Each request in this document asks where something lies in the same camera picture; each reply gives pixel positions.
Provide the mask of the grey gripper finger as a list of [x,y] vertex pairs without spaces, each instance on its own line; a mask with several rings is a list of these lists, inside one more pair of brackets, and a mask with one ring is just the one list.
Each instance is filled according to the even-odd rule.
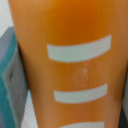
[[4,128],[21,128],[27,81],[14,28],[0,38],[0,117]]

